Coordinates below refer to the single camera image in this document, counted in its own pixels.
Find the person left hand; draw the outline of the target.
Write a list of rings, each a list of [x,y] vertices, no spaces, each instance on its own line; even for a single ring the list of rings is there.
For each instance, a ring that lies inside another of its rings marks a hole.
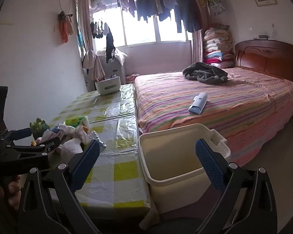
[[[5,205],[17,211],[21,202],[21,176],[16,175],[2,188],[4,193],[2,201]]]

